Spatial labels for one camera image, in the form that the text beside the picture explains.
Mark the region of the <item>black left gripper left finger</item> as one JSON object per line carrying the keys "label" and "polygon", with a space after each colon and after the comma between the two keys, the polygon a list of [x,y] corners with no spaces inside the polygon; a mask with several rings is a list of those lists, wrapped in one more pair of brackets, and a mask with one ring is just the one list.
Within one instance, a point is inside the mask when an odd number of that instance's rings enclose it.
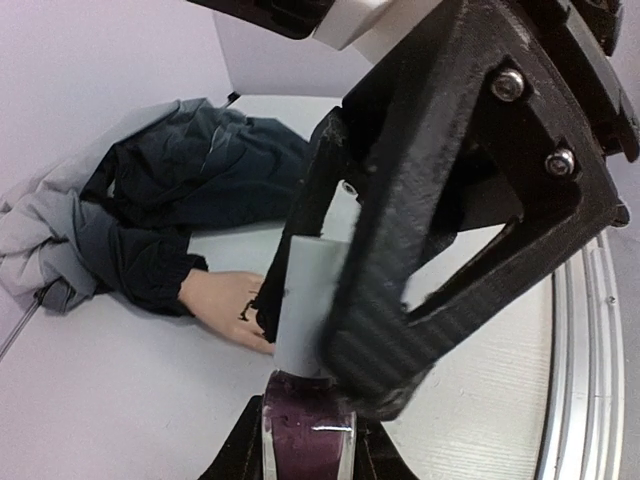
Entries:
{"label": "black left gripper left finger", "polygon": [[252,396],[199,480],[262,480],[262,395]]}

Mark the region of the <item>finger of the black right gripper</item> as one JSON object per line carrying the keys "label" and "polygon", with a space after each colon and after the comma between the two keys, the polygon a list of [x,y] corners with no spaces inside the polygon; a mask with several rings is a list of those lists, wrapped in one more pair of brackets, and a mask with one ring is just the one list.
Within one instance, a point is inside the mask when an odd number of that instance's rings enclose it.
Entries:
{"label": "finger of the black right gripper", "polygon": [[338,185],[347,181],[358,195],[367,189],[369,175],[352,153],[350,125],[343,108],[335,107],[314,129],[310,140],[308,172],[297,187],[278,248],[264,283],[252,302],[266,340],[276,340],[285,278],[296,235],[319,238]]}
{"label": "finger of the black right gripper", "polygon": [[443,1],[347,95],[369,175],[322,358],[363,416],[627,211],[521,1]]}

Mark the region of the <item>white nail polish cap brush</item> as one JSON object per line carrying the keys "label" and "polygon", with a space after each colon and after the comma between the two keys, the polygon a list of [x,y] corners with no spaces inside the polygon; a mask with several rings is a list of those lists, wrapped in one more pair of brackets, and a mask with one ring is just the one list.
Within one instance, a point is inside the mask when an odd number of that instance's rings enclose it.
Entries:
{"label": "white nail polish cap brush", "polygon": [[320,360],[321,329],[359,210],[356,197],[338,186],[321,235],[292,237],[274,354],[278,370],[311,379],[329,376]]}

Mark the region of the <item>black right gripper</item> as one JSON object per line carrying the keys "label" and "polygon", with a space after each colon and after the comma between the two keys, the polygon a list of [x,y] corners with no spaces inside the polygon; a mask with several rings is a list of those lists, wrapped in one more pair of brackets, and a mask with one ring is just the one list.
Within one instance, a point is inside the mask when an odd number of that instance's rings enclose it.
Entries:
{"label": "black right gripper", "polygon": [[620,36],[620,1],[519,3],[607,155],[639,158],[639,120],[609,58]]}

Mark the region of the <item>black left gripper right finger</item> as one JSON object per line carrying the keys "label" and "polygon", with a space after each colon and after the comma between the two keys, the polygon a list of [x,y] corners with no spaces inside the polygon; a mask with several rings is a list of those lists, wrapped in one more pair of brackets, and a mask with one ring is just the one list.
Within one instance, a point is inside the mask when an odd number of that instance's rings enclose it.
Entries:
{"label": "black left gripper right finger", "polygon": [[357,418],[354,480],[418,480],[379,421]]}

